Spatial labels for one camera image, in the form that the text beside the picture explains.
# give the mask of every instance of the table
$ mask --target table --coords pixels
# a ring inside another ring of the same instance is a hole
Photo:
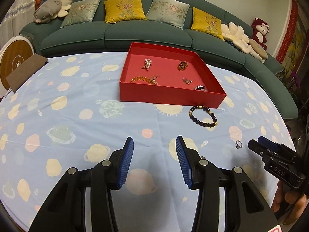
[[[242,167],[271,204],[277,179],[248,149],[264,135],[293,147],[279,112],[254,81],[209,66],[227,97],[212,109],[218,126],[196,125],[191,106],[119,102],[119,78],[126,52],[51,58],[16,94],[0,103],[0,198],[28,231],[40,206],[70,167],[92,168],[128,136],[134,154],[126,184],[112,191],[119,231],[191,231],[198,191],[183,181],[175,139],[198,150],[217,167]],[[203,121],[210,116],[201,110]],[[235,148],[235,141],[243,143]],[[224,231],[224,191],[220,226]]]

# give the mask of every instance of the red box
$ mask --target red box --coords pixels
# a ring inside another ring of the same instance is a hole
[[[150,69],[142,69],[145,59],[152,60]],[[181,61],[188,67],[184,71],[177,69]],[[135,81],[134,77],[160,76],[158,85],[146,81]],[[191,84],[183,78],[193,80]],[[204,85],[207,91],[194,90]],[[156,104],[204,105],[217,108],[224,100],[226,93],[205,65],[199,55],[192,51],[149,43],[133,42],[130,46],[120,77],[120,100]]]

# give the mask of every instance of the green sofa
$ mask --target green sofa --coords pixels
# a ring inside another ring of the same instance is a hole
[[[191,30],[192,7],[219,18],[234,22],[252,36],[253,29],[231,13],[204,0],[178,0],[190,4],[183,30],[155,21],[104,22],[105,8],[101,0],[92,22],[70,25],[60,29],[62,20],[48,24],[30,23],[20,32],[29,38],[35,51],[45,57],[85,52],[128,51],[132,41],[167,45],[197,52],[210,65],[231,70],[256,81],[269,95],[284,119],[297,118],[297,107],[283,84],[275,76],[282,66],[271,55],[262,64],[251,55],[239,52],[228,43],[206,33]],[[142,0],[146,14],[152,0]]]

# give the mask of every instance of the human hand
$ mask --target human hand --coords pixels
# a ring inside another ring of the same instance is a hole
[[[280,204],[283,200],[285,200],[289,204],[293,204],[299,198],[299,200],[295,203],[291,213],[283,222],[284,225],[289,225],[295,222],[304,212],[306,208],[307,197],[305,194],[301,195],[301,192],[299,191],[289,191],[284,194],[282,181],[278,181],[277,186],[278,188],[271,205],[271,209],[273,212],[277,212],[280,209]]]

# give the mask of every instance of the yellow throw pillow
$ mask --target yellow throw pillow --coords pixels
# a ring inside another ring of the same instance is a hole
[[[193,7],[191,30],[204,32],[224,41],[221,31],[221,20],[195,7]]]
[[[105,22],[114,23],[126,20],[146,20],[142,0],[107,0]]]

